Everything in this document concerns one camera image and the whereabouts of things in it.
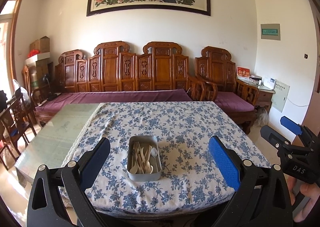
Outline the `person's right hand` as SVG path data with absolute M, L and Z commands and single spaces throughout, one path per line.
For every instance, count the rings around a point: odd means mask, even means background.
M 296 178 L 293 178 L 291 176 L 288 176 L 287 179 L 287 186 L 289 189 L 290 199 L 291 199 L 291 205 L 295 203 L 296 196 L 293 193 L 293 188 L 296 185 Z M 317 184 L 308 184 L 308 183 L 302 183 L 300 186 L 300 192 L 306 196 L 309 197 L 308 203 L 297 213 L 296 217 L 294 218 L 294 221 L 296 223 L 302 223 L 303 220 L 306 220 L 307 216 L 310 214 L 311 210 L 315 206 L 317 200 L 319 199 L 319 187 Z

